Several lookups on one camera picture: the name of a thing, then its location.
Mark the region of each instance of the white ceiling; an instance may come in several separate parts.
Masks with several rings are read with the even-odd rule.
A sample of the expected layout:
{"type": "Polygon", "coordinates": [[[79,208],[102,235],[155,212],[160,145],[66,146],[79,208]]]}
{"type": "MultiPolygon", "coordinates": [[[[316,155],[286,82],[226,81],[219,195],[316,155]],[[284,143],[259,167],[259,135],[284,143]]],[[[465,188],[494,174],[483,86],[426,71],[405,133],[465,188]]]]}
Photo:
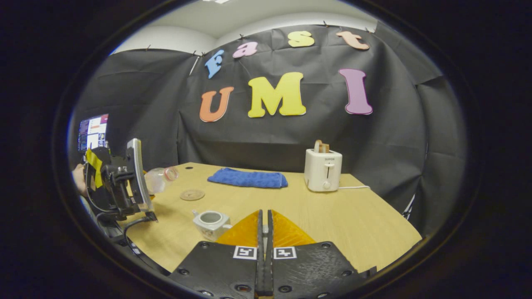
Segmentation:
{"type": "Polygon", "coordinates": [[[250,23],[301,12],[335,13],[376,22],[338,0],[230,0],[223,4],[199,0],[164,15],[149,26],[183,27],[220,38],[250,23]]]}

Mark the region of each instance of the foam letter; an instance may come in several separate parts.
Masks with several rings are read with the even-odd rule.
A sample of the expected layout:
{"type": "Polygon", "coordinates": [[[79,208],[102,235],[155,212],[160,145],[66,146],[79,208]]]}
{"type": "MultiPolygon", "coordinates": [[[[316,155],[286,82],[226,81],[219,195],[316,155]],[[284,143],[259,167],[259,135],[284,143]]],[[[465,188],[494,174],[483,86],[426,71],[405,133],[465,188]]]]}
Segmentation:
{"type": "Polygon", "coordinates": [[[240,58],[242,56],[251,56],[257,53],[257,45],[259,43],[251,41],[243,45],[238,46],[238,50],[233,53],[233,58],[240,58]]]}
{"type": "Polygon", "coordinates": [[[288,43],[290,46],[296,47],[308,47],[314,45],[314,39],[312,34],[308,31],[294,31],[288,34],[288,43]]]}
{"type": "Polygon", "coordinates": [[[281,115],[303,115],[306,108],[301,103],[300,81],[303,74],[290,72],[284,74],[274,89],[266,77],[258,77],[249,81],[251,86],[251,110],[247,113],[250,118],[263,117],[265,114],[262,102],[270,115],[274,115],[282,99],[279,109],[281,115]]]}
{"type": "Polygon", "coordinates": [[[201,96],[201,108],[199,109],[199,118],[204,122],[213,122],[222,118],[227,111],[227,103],[229,102],[229,94],[233,91],[234,87],[226,87],[220,90],[221,100],[220,106],[216,112],[211,112],[212,97],[216,95],[216,92],[206,92],[201,96]]]}
{"type": "Polygon", "coordinates": [[[345,111],[349,114],[371,114],[373,108],[368,104],[364,89],[365,73],[354,69],[340,69],[338,72],[344,76],[347,84],[349,103],[345,106],[345,111]]]}
{"type": "Polygon", "coordinates": [[[205,63],[205,66],[209,70],[209,79],[211,79],[212,76],[214,76],[214,74],[216,74],[222,68],[219,66],[219,64],[222,63],[222,54],[223,50],[219,50],[205,63]]]}
{"type": "Polygon", "coordinates": [[[343,37],[345,42],[355,49],[359,49],[359,50],[369,49],[369,45],[361,44],[359,42],[359,39],[362,39],[360,35],[352,34],[349,31],[338,32],[336,35],[343,37]]]}

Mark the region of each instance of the blue towel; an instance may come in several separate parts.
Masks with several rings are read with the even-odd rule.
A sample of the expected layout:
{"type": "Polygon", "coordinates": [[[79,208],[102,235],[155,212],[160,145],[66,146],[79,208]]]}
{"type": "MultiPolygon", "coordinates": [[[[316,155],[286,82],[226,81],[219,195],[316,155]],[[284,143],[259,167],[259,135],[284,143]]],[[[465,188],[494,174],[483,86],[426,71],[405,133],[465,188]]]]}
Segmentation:
{"type": "Polygon", "coordinates": [[[288,186],[285,176],[279,172],[245,172],[230,168],[218,170],[207,181],[242,187],[282,188],[288,186]]]}

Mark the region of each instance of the white toaster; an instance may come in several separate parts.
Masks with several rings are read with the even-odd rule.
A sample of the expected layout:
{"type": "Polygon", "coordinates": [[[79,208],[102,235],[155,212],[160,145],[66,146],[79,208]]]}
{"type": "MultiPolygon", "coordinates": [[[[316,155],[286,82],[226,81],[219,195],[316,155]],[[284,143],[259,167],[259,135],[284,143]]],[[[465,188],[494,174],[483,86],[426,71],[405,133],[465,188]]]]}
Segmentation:
{"type": "Polygon", "coordinates": [[[342,154],[329,151],[319,153],[307,149],[305,156],[305,183],[314,192],[336,191],[340,185],[342,154]]]}

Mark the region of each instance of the human hand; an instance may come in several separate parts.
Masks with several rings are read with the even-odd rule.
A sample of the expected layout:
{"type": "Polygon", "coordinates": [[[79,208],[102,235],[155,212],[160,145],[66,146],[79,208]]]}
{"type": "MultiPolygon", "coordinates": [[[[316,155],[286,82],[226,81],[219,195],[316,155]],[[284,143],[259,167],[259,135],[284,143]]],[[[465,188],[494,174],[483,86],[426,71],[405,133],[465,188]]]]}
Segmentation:
{"type": "Polygon", "coordinates": [[[83,165],[78,164],[76,168],[72,170],[72,177],[74,178],[78,192],[83,196],[87,196],[87,185],[85,184],[85,176],[83,175],[83,165]]]}

